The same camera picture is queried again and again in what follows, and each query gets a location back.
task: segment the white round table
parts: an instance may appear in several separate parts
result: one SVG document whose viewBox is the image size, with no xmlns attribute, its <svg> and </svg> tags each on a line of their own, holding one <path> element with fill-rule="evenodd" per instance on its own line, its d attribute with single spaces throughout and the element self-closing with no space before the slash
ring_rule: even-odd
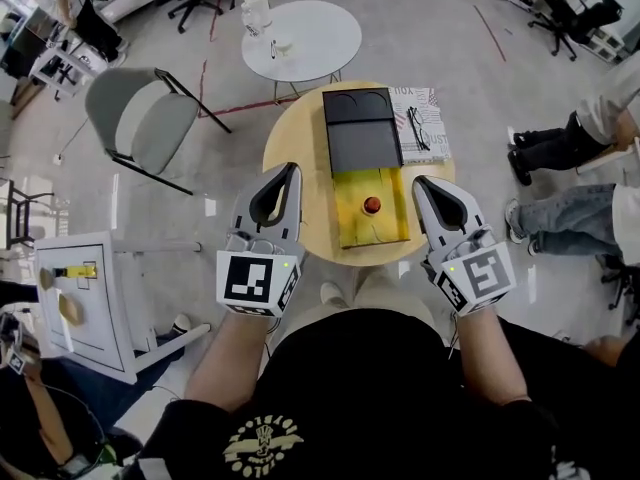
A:
<svg viewBox="0 0 640 480">
<path fill-rule="evenodd" d="M 318 0 L 301 0 L 271 9 L 272 24 L 259 39 L 245 33 L 242 58 L 255 73 L 274 83 L 308 82 L 325 76 L 341 80 L 340 70 L 362 43 L 360 25 L 342 7 Z M 286 37 L 292 47 L 286 57 L 272 58 L 271 41 Z"/>
</svg>

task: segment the red tape line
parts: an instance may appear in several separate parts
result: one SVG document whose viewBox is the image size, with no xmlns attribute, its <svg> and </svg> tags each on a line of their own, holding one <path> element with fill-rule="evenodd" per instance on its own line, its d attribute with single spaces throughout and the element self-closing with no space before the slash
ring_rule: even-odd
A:
<svg viewBox="0 0 640 480">
<path fill-rule="evenodd" d="M 298 98 L 287 98 L 284 100 L 278 100 L 278 103 L 291 103 L 292 101 L 296 101 Z M 275 105 L 275 101 L 259 101 L 257 103 L 250 103 L 249 105 L 244 105 L 242 107 L 233 107 L 224 110 L 218 110 L 213 113 L 215 116 L 223 116 L 224 114 L 233 114 L 234 112 L 240 112 L 241 110 L 250 110 L 252 108 L 260 108 L 260 107 L 268 107 L 269 105 Z"/>
<path fill-rule="evenodd" d="M 489 34 L 491 34 L 491 38 L 493 39 L 493 42 L 496 43 L 496 46 L 498 47 L 498 51 L 500 52 L 500 55 L 502 56 L 502 60 L 507 62 L 507 58 L 504 56 L 504 52 L 502 51 L 502 48 L 500 48 L 500 43 L 498 43 L 498 40 L 496 39 L 496 36 L 493 35 L 493 30 L 491 30 L 491 27 L 487 23 L 487 20 L 484 19 L 484 16 L 480 12 L 480 9 L 478 9 L 475 5 L 473 7 L 475 8 L 476 12 L 480 15 L 480 18 L 482 19 L 482 22 L 484 23 L 484 26 L 487 27 L 487 30 L 489 31 Z"/>
<path fill-rule="evenodd" d="M 218 0 L 218 1 L 216 2 L 216 5 L 217 5 L 218 7 L 220 7 L 220 1 L 221 1 L 221 0 Z M 214 31 L 214 30 L 215 30 L 215 28 L 216 28 L 216 20 L 217 20 L 217 19 L 218 19 L 218 12 L 216 11 L 216 12 L 214 12 L 214 13 L 213 13 L 213 21 L 211 21 L 211 29 L 209 30 L 209 42 L 210 42 L 210 43 L 212 43 L 212 42 L 213 42 L 213 39 L 214 39 L 214 37 L 213 37 L 213 31 Z"/>
<path fill-rule="evenodd" d="M 207 61 L 205 60 L 202 63 L 202 74 L 200 75 L 200 101 L 202 101 L 202 96 L 204 95 L 204 73 L 207 71 Z M 206 117 L 206 114 L 202 112 L 202 109 L 198 107 L 198 117 Z"/>
</svg>

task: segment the black t-shirt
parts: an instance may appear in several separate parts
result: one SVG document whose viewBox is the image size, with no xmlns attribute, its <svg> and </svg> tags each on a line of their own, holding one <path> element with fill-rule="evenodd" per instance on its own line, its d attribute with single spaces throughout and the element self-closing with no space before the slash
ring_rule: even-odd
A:
<svg viewBox="0 0 640 480">
<path fill-rule="evenodd" d="M 331 316 L 286 338 L 233 414 L 169 404 L 139 459 L 163 459 L 173 480 L 547 480 L 557 463 L 571 466 L 550 414 L 532 402 L 473 400 L 447 353 L 415 318 L 377 309 Z M 142 477 L 137 463 L 125 475 Z"/>
</svg>

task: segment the black shoe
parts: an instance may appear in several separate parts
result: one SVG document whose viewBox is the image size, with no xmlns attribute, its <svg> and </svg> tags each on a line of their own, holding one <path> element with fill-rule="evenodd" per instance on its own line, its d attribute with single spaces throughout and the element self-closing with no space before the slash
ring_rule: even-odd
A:
<svg viewBox="0 0 640 480">
<path fill-rule="evenodd" d="M 107 439 L 115 452 L 115 462 L 118 466 L 124 466 L 124 460 L 142 450 L 142 442 L 133 434 L 114 427 L 107 432 Z"/>
<path fill-rule="evenodd" d="M 531 174 L 529 171 L 524 169 L 522 165 L 520 165 L 519 152 L 517 150 L 509 151 L 507 158 L 509 159 L 509 163 L 511 164 L 511 168 L 513 169 L 516 178 L 518 181 L 522 183 L 525 187 L 531 185 Z"/>
<path fill-rule="evenodd" d="M 513 145 L 518 149 L 526 149 L 527 148 L 527 139 L 526 136 L 531 132 L 524 133 L 514 133 L 513 134 Z"/>
</svg>

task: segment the yellow painted board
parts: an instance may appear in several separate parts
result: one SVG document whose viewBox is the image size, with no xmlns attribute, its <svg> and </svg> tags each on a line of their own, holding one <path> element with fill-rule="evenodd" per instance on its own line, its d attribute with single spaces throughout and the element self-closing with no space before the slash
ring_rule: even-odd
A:
<svg viewBox="0 0 640 480">
<path fill-rule="evenodd" d="M 407 205 L 399 168 L 333 174 L 340 247 L 409 240 Z M 380 211 L 366 214 L 368 197 L 380 199 Z"/>
</svg>

